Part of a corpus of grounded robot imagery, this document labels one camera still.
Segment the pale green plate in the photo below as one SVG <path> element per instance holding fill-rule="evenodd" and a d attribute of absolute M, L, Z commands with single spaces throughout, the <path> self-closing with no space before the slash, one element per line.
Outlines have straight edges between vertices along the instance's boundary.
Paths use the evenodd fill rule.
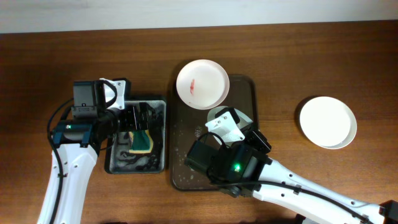
<path fill-rule="evenodd" d="M 220 115 L 222 115 L 223 113 L 225 113 L 227 111 L 229 111 L 229 108 L 227 106 L 219 106 L 219 107 L 211 109 L 207 116 L 207 122 L 219 117 Z M 244 134 L 244 128 L 249 128 L 251 126 L 251 124 L 253 123 L 253 120 L 251 118 L 249 118 L 247 115 L 245 115 L 243 112 L 241 112 L 240 110 L 237 110 L 237 109 L 234 109 L 234 111 L 230 112 L 230 113 L 232 114 L 233 119 L 235 120 L 236 124 L 238 125 L 238 128 Z"/>

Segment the green and yellow sponge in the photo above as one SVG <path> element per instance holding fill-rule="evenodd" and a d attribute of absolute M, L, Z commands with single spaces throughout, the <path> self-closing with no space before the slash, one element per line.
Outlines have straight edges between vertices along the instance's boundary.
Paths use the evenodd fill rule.
<path fill-rule="evenodd" d="M 136 130 L 128 132 L 131 146 L 129 152 L 132 154 L 148 154 L 154 147 L 154 141 L 149 130 Z"/>

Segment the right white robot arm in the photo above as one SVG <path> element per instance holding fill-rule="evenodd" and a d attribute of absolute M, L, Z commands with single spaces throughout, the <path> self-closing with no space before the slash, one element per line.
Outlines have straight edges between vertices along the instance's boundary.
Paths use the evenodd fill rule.
<path fill-rule="evenodd" d="M 302 223 L 397 223 L 397 202 L 355 200 L 322 187 L 271 159 L 272 147 L 240 110 L 208 113 L 207 132 L 192 145 L 185 165 L 232 197 L 254 197 L 303 216 Z"/>

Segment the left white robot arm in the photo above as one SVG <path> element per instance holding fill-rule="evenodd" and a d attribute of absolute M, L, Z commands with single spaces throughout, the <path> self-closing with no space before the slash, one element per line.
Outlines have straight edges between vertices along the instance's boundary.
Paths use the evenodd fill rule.
<path fill-rule="evenodd" d="M 47 126 L 52 167 L 39 223 L 80 223 L 88 182 L 103 141 L 118 147 L 126 137 L 127 153 L 139 160 L 155 150 L 147 103 L 128 101 L 131 82 L 125 78 L 76 81 L 73 98 L 57 108 L 62 115 Z"/>

